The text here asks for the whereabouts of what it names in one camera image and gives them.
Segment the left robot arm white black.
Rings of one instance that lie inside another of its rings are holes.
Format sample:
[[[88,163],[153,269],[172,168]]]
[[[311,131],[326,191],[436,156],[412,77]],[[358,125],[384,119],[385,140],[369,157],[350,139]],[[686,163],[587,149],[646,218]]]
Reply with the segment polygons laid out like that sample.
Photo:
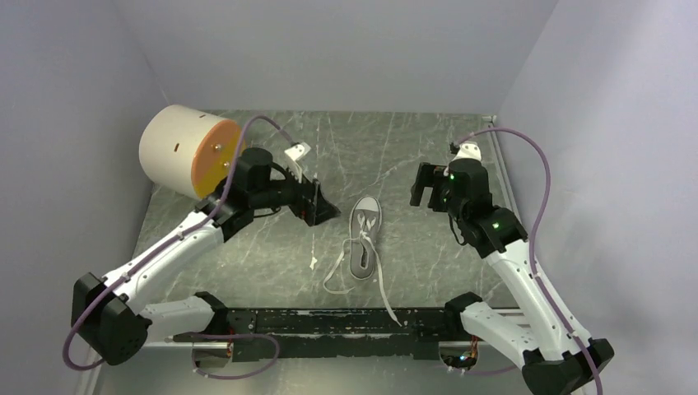
[[[340,215],[317,179],[300,166],[310,151],[301,142],[284,152],[285,165],[259,147],[245,149],[232,176],[201,200],[167,236],[148,250],[97,277],[87,273],[73,287],[72,335],[79,335],[108,365],[120,365],[148,342],[192,336],[217,342],[230,334],[228,309],[202,291],[184,300],[152,304],[151,297],[198,256],[216,249],[251,224],[259,210],[288,207],[308,226]]]

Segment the grey canvas sneaker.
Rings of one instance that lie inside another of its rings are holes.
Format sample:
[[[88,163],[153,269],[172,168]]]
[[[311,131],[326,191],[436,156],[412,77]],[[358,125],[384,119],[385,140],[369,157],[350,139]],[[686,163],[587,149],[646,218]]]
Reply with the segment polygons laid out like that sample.
[[[372,196],[361,197],[351,210],[350,273],[357,280],[371,277],[377,267],[375,242],[382,219],[379,201]]]

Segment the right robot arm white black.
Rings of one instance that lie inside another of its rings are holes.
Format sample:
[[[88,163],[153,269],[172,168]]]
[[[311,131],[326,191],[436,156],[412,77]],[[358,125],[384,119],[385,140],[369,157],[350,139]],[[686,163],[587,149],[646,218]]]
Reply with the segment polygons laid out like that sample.
[[[479,160],[448,165],[422,162],[411,188],[417,207],[430,188],[428,207],[445,212],[461,245],[474,248],[493,268],[527,319],[521,328],[472,292],[444,306],[444,330],[455,341],[469,335],[493,346],[521,371],[533,394],[581,394],[600,383],[600,372],[615,355],[609,341],[593,338],[537,266],[518,217],[492,200],[487,170]]]

